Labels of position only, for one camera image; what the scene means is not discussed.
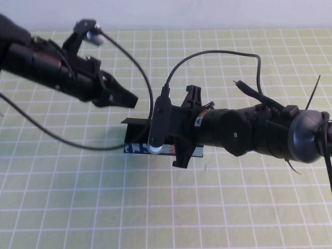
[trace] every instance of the black object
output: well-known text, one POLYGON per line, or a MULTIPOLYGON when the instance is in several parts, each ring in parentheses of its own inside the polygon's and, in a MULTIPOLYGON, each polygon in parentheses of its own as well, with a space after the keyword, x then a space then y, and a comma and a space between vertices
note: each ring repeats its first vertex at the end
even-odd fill
MULTIPOLYGON (((156 100, 148 150, 158 154, 165 140, 172 139, 176 154, 173 166, 179 168, 188 167, 193 149, 198 145, 223 147, 237 157, 255 151, 303 163, 315 162, 332 151, 332 128, 327 113, 299 110, 296 105, 284 107, 242 81, 236 85, 261 104, 237 110, 214 109, 213 102, 202 106, 200 87, 188 86, 187 96, 179 107, 171 104, 169 88, 165 85, 156 100), (324 126, 328 128, 326 133, 322 133, 324 126), (328 143, 327 152, 323 139, 328 143)), ((332 183, 328 163, 327 168, 332 183)))
POLYGON ((97 107, 134 108, 138 98, 109 73, 100 70, 93 57, 77 56, 81 42, 101 34, 93 20, 81 20, 59 50, 54 42, 31 38, 28 31, 0 15, 0 69, 66 93, 97 107))
MULTIPOLYGON (((127 131, 124 138, 126 146, 123 150, 124 153, 130 154, 149 154, 147 150, 147 143, 149 137, 150 121, 148 119, 141 118, 126 118, 121 123, 126 123, 127 131), (135 139, 137 134, 143 132, 143 135, 135 140, 135 143, 132 141, 135 139)), ((175 147, 174 147, 174 137, 167 136, 163 146, 163 150, 159 155, 167 156, 176 156, 175 147)), ((195 148, 196 151, 192 154, 192 157, 203 157, 203 145, 197 145, 195 148)))

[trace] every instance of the table surface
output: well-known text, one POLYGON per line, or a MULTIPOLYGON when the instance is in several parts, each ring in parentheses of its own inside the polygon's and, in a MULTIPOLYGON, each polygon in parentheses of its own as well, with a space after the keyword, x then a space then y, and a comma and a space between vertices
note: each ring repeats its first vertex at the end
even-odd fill
MULTIPOLYGON (((332 109, 332 30, 111 31, 160 94, 172 67, 208 49, 261 55, 263 92, 281 104, 332 109)), ((34 32, 62 44, 70 31, 34 32)), ((110 44, 83 44, 139 97, 135 109, 96 108, 2 72, 0 90, 57 134, 89 145, 123 142, 127 117, 146 118, 145 83, 110 44)), ((252 87, 256 60, 232 55, 191 59, 175 73, 171 99, 202 87, 216 108, 256 104, 233 80, 252 87)), ((256 153, 234 157, 205 147, 187 170, 170 156, 94 153, 54 141, 0 102, 0 248, 332 248, 332 194, 324 160, 293 163, 256 153)))

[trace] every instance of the white grid line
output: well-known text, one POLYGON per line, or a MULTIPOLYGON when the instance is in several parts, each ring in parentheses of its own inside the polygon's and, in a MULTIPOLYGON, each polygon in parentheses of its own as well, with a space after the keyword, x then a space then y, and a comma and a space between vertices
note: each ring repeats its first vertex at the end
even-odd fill
MULTIPOLYGON (((119 36, 120 36, 120 30, 118 30, 118 38, 117 42, 119 42, 119 36)), ((123 207, 125 205, 125 186, 126 186, 126 172, 127 172, 127 159, 128 159, 128 154, 125 155, 124 158, 124 173, 123 173, 123 191, 122 191, 122 202, 121 202, 121 213, 120 213, 120 229, 119 229, 119 242, 118 242, 118 249, 121 249, 121 236, 122 236, 122 220, 123 220, 123 207)))
MULTIPOLYGON (((216 30, 214 31, 214 34, 216 36, 216 39, 217 39, 217 32, 216 30)), ((219 54, 219 62, 220 62, 220 69, 222 71, 222 75, 225 75, 224 74, 224 67, 223 67, 223 63, 222 63, 222 55, 219 54)), ((226 81, 225 81, 225 78, 224 78, 224 87, 226 89, 226 81)), ((225 91, 226 93, 226 98, 227 98, 227 104, 228 104, 228 108, 231 108, 230 106, 230 103, 229 103, 229 100, 228 100, 228 93, 227 93, 227 90, 225 91)), ((217 167, 220 168, 219 166, 219 160, 218 160, 218 157, 217 157, 217 149, 214 148, 214 153, 215 153, 215 158, 216 158, 216 162, 217 162, 217 167)), ((229 233, 228 233, 228 225, 227 225, 227 215, 226 215, 226 210, 225 210, 225 201, 224 201, 224 194, 223 194, 223 188, 222 188, 222 180, 220 179, 220 172, 219 170, 217 171, 218 172, 218 182, 219 182, 219 185, 220 185, 220 195, 221 195, 221 198, 222 198, 222 203, 223 203, 223 213, 224 213, 224 220, 225 220, 225 225, 226 225, 226 236, 227 236, 227 245, 228 247, 230 247, 230 240, 229 240, 229 233)))
MULTIPOLYGON (((152 31, 150 31, 150 54, 151 54, 151 48, 152 48, 152 31)), ((149 79, 151 79, 151 58, 149 62, 149 79)), ((146 186, 146 239, 145 239, 145 245, 146 249, 149 248, 149 170, 150 170, 150 155, 147 156, 147 186, 146 186)))
MULTIPOLYGON (((240 67, 239 56, 237 56, 237 61, 238 61, 239 68, 240 68, 241 79, 243 80, 243 74, 242 74, 242 70, 241 70, 241 67, 240 67)), ((252 224, 252 226, 253 226, 254 241, 255 241, 255 245, 256 245, 256 247, 257 247, 257 246, 258 246, 258 243, 257 243, 257 238, 256 238, 256 232, 255 232, 255 229, 254 229, 254 220, 253 220, 253 215, 252 215, 252 212, 251 212, 251 207, 250 207, 250 205, 249 205, 250 202, 249 202, 249 197, 248 197, 247 187, 246 187, 246 183, 245 183, 245 179, 244 179, 243 167, 242 167, 241 159, 238 158, 238 160, 239 160, 239 163, 240 163, 240 169, 241 169, 242 180, 243 180, 243 185, 244 185, 245 197, 246 197, 246 201, 247 201, 248 208, 249 208, 250 221, 251 221, 251 224, 252 224)))
POLYGON ((294 184, 294 179, 293 179, 293 175, 292 175, 293 172, 291 171, 290 167, 288 167, 288 171, 289 171, 289 174, 290 174, 290 178, 291 178, 291 180, 292 180, 292 183, 293 183, 293 185, 294 185, 294 191, 295 191, 296 199, 297 199, 297 202, 298 202, 299 207, 300 207, 300 211, 301 211, 301 215, 302 215, 303 221, 304 221, 304 223, 305 223, 305 228, 306 228, 306 231, 307 231, 308 239, 309 239, 310 245, 312 246, 312 240, 311 240, 310 233, 309 233, 309 230, 308 230, 308 225, 307 225, 307 223, 306 223, 306 218, 305 218, 305 215, 304 215, 304 213, 303 213, 303 209, 302 209, 302 205, 301 205, 301 202, 300 202, 300 199, 299 199, 299 195, 298 195, 298 192, 297 192, 296 186, 295 186, 295 184, 294 184))
MULTIPOLYGON (((87 113, 88 117, 87 117, 87 120, 86 120, 86 126, 88 124, 90 110, 91 110, 91 105, 89 105, 89 110, 88 110, 88 113, 87 113)), ((87 136, 87 130, 88 130, 88 128, 86 127, 85 131, 84 131, 84 136, 83 136, 83 141, 84 142, 85 142, 85 139, 86 139, 86 136, 87 136)), ((76 189, 77 189, 77 182, 78 182, 79 171, 80 171, 80 167, 81 167, 82 154, 83 154, 83 150, 81 150, 81 152, 80 152, 81 156, 80 156, 79 162, 78 162, 78 170, 77 170, 76 178, 75 178, 74 192, 73 192, 72 201, 71 201, 71 209, 69 210, 69 216, 68 216, 68 222, 67 222, 67 231, 66 231, 65 238, 64 238, 63 249, 66 248, 68 232, 69 232, 70 223, 71 223, 72 210, 73 210, 72 208, 73 208, 74 201, 75 201, 75 193, 76 193, 76 189)))
POLYGON ((275 204, 275 200, 274 200, 272 188, 271 188, 271 185, 270 185, 270 180, 269 180, 268 172, 266 170, 267 167, 265 165, 265 161, 264 161, 263 155, 261 155, 261 160, 262 160, 263 165, 264 165, 264 172, 265 172, 265 176, 266 176, 266 179, 267 179, 267 183, 269 185, 270 195, 271 195, 271 199, 272 199, 272 203, 273 203, 273 209, 274 209, 275 215, 276 215, 276 220, 278 222, 278 227, 279 227, 279 232, 280 232, 280 236, 281 236, 281 241, 282 241, 283 247, 285 247, 285 239, 284 239, 284 236, 283 236, 283 233, 282 233, 282 229, 281 229, 281 225, 280 225, 280 219, 279 219, 279 215, 278 215, 278 212, 277 212, 277 209, 276 209, 276 204, 275 204))
MULTIPOLYGON (((167 45, 167 54, 168 54, 168 31, 166 31, 166 45, 167 45)), ((169 67, 170 67, 170 62, 169 62, 169 58, 167 57, 167 74, 169 75, 169 67)), ((172 165, 173 160, 172 160, 172 156, 170 157, 170 164, 172 165)), ((173 236, 173 248, 175 249, 175 220, 174 220, 174 191, 173 191, 173 167, 171 167, 171 195, 172 195, 172 236, 173 236)))

